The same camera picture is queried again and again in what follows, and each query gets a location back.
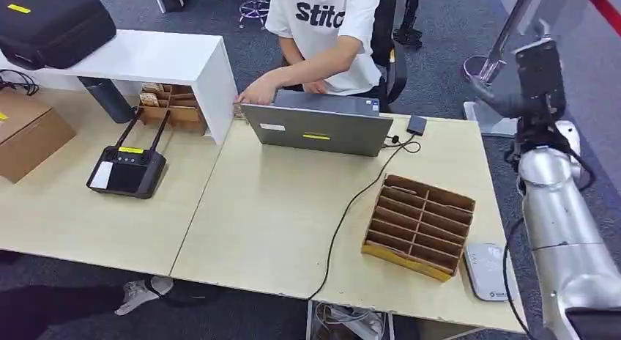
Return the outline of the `person's left hand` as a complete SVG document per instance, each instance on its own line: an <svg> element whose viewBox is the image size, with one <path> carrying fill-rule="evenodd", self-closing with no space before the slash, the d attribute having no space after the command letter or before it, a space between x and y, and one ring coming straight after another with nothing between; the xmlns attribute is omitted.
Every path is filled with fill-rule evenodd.
<svg viewBox="0 0 621 340"><path fill-rule="evenodd" d="M269 105L275 96L278 83L268 75L256 79L235 99L238 104Z"/></svg>

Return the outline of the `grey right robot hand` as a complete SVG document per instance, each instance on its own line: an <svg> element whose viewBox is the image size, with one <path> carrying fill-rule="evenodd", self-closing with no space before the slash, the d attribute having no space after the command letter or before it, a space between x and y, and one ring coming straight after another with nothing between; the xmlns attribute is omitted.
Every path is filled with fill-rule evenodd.
<svg viewBox="0 0 621 340"><path fill-rule="evenodd" d="M514 50L519 93L494 94L477 75L469 78L477 97L501 117L517 119L518 151L550 147L568 154L556 126L567 107L557 43L550 37Z"/></svg>

